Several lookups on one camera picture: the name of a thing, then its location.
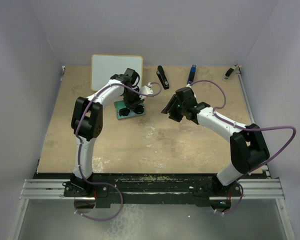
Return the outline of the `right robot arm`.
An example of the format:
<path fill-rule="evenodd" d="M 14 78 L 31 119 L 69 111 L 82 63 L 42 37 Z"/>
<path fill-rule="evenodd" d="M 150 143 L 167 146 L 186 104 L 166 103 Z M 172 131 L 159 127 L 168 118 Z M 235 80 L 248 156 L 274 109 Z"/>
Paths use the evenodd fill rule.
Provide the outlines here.
<path fill-rule="evenodd" d="M 256 124 L 245 125 L 225 117 L 217 118 L 213 108 L 205 102 L 197 102 L 190 87 L 178 89 L 161 111 L 168 118 L 181 122 L 183 118 L 206 127 L 230 145 L 230 163 L 211 180 L 211 190 L 218 196 L 225 195 L 230 185 L 243 175 L 253 171 L 270 158 L 263 134 Z"/>

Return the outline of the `green lined glasses case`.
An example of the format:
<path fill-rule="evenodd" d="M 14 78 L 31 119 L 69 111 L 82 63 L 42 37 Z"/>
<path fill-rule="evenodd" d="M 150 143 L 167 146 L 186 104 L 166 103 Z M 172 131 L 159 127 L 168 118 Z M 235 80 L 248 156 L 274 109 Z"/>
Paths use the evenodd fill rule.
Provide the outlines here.
<path fill-rule="evenodd" d="M 129 118 L 140 117 L 140 116 L 145 115 L 147 111 L 146 111 L 144 103 L 142 102 L 138 106 L 142 106 L 143 112 L 140 111 L 141 110 L 140 107 L 137 108 L 137 110 L 139 110 L 137 112 L 128 109 L 123 100 L 115 101 L 114 107 L 116 110 L 117 119 L 123 120 L 123 119 L 129 119 Z"/>

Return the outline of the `aviator sunglasses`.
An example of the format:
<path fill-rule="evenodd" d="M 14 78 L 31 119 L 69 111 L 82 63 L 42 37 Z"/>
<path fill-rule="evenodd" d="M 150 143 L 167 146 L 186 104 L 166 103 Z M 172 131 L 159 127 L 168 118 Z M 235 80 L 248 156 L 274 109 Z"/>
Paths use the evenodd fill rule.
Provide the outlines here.
<path fill-rule="evenodd" d="M 120 116 L 127 116 L 130 111 L 135 112 L 136 114 L 141 114 L 144 112 L 144 106 L 143 105 L 138 105 L 135 109 L 131 110 L 129 108 L 122 108 L 119 110 L 119 115 Z"/>

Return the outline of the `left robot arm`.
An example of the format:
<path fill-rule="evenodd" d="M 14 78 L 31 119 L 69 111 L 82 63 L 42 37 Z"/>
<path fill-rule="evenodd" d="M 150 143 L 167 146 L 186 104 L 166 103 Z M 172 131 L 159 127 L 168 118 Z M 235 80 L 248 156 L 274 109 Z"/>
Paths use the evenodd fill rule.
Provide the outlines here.
<path fill-rule="evenodd" d="M 76 99 L 71 127 L 76 137 L 77 157 L 70 183 L 81 196 L 88 196 L 93 191 L 93 151 L 103 128 L 103 110 L 106 106 L 122 96 L 124 107 L 118 111 L 120 117 L 145 112 L 144 100 L 139 95 L 139 80 L 139 74 L 127 68 L 123 74 L 114 74 L 96 93 Z"/>

